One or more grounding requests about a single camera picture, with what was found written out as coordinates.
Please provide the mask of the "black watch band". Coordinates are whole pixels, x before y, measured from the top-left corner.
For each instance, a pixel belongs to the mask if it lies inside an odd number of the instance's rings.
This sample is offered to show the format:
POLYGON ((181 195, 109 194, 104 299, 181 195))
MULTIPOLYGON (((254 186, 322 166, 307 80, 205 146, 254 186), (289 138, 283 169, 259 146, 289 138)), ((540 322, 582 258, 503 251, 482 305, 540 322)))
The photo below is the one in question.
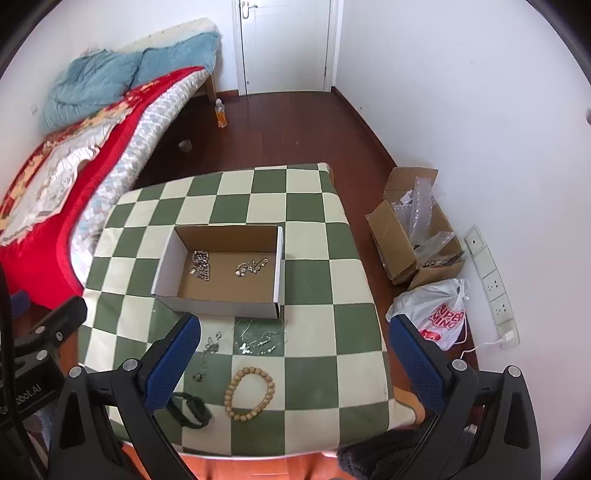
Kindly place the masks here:
POLYGON ((185 392, 174 392, 166 404, 166 410, 181 427, 200 430, 211 423, 211 411, 204 401, 185 392))

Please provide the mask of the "white red plastic bag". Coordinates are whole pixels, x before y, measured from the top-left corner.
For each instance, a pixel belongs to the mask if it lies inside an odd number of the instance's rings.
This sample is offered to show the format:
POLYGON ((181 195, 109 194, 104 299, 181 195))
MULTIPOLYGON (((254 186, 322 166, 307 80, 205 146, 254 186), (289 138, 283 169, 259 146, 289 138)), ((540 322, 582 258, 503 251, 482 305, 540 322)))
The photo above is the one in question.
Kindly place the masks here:
POLYGON ((420 334, 449 351, 466 326, 468 282, 452 278, 419 286, 394 299, 386 320, 406 315, 420 334))

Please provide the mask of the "white power strip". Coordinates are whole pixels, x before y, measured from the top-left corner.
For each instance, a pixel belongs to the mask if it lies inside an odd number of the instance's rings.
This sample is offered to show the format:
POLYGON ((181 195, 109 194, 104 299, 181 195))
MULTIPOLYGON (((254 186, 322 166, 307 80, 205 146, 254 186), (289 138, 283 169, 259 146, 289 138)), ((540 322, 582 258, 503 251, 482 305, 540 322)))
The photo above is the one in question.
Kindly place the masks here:
POLYGON ((517 347, 520 337, 511 301, 492 252, 477 225, 466 232, 464 242, 491 309, 499 336, 495 345, 502 349, 517 347))

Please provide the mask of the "pastel checkered mattress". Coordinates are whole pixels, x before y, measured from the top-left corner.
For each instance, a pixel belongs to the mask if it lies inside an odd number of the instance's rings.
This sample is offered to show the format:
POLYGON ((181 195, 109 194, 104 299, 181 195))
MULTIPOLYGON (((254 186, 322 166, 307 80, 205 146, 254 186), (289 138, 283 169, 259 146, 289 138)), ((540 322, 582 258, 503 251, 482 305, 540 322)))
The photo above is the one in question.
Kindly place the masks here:
POLYGON ((122 152, 114 157, 114 166, 98 184, 71 232, 69 259, 81 284, 87 280, 109 212, 131 189, 167 128, 209 77, 204 69, 188 69, 184 74, 144 107, 135 109, 139 119, 131 128, 130 137, 123 142, 122 152))

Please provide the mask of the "green white checkered tablecloth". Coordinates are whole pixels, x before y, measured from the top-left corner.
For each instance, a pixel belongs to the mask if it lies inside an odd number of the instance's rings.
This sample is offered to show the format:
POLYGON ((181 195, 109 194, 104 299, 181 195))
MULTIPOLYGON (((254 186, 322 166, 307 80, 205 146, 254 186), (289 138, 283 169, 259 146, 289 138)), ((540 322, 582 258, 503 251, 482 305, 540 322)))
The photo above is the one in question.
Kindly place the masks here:
POLYGON ((198 345, 177 391, 204 401, 194 429, 159 412, 187 453, 332 451, 419 415, 399 399, 377 307, 329 165, 256 167, 123 194, 83 294, 81 364, 117 368, 184 312, 198 345))

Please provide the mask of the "red blanket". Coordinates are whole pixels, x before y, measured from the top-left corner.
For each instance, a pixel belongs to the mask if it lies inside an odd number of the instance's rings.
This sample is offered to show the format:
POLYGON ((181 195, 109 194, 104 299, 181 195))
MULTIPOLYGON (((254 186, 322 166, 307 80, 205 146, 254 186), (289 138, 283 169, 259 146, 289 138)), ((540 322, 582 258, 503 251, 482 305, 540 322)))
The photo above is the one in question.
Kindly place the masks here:
POLYGON ((9 293, 25 292, 48 309, 83 292, 74 275, 71 232, 90 197, 114 166, 144 107, 185 76, 179 69, 127 91, 89 117, 46 136, 1 203, 1 270, 9 293))

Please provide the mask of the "brown cardboard box with plastic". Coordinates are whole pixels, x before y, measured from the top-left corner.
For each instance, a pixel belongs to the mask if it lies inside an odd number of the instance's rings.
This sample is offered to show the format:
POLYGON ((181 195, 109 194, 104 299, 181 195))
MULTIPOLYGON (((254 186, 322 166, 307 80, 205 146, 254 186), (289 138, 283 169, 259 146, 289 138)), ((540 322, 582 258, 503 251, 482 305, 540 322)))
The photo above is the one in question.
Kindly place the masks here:
POLYGON ((459 275, 463 249, 433 197, 436 169, 396 167, 384 199, 367 216, 384 269, 394 285, 409 289, 459 275))

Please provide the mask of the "open white cardboard box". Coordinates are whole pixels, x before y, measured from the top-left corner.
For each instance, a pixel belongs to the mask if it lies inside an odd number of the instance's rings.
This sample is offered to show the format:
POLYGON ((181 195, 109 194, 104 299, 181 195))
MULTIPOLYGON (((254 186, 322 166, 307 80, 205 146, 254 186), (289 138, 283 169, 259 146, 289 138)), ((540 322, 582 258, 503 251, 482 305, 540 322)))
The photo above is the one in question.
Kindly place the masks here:
POLYGON ((150 293, 194 315, 280 317, 280 225, 174 226, 150 293))

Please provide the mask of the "blue quilt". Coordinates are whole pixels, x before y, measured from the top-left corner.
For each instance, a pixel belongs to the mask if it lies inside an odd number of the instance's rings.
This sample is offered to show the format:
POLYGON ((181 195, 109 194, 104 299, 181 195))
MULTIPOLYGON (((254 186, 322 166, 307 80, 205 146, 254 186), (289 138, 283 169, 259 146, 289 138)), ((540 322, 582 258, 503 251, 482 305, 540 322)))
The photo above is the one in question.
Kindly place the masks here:
POLYGON ((133 52, 98 50, 73 60, 51 85, 40 129, 49 134, 120 101, 124 94, 170 72, 215 68, 219 34, 206 31, 170 46, 133 52))

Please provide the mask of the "orange drink bottle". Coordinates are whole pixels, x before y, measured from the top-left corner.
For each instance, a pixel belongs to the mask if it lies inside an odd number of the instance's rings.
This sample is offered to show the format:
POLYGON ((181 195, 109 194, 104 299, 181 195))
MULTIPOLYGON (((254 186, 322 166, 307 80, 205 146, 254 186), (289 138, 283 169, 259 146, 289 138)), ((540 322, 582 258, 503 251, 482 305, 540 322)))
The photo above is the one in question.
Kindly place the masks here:
POLYGON ((215 100, 214 112, 216 116, 217 126, 221 129, 228 127, 228 119, 226 118, 225 108, 221 98, 217 98, 215 100))

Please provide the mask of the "white door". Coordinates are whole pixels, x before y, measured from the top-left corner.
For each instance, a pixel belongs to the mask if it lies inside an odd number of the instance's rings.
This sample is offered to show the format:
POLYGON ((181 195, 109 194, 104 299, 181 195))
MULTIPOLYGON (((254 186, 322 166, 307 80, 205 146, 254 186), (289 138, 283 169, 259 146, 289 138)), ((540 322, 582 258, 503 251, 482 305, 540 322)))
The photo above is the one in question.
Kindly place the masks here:
POLYGON ((238 94, 329 92, 342 1, 233 1, 238 94))

